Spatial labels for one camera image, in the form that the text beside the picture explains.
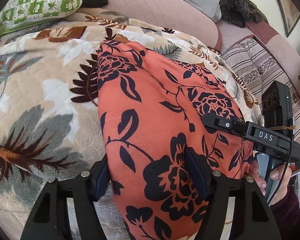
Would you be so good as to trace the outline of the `dark red sleeve forearm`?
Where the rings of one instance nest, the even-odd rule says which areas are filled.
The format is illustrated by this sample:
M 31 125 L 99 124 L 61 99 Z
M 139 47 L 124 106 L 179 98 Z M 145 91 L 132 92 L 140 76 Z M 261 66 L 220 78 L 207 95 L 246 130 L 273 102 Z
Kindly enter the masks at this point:
M 300 207 L 294 190 L 287 187 L 286 195 L 277 203 L 270 206 L 281 239 L 293 239 L 297 236 L 296 230 L 300 229 Z

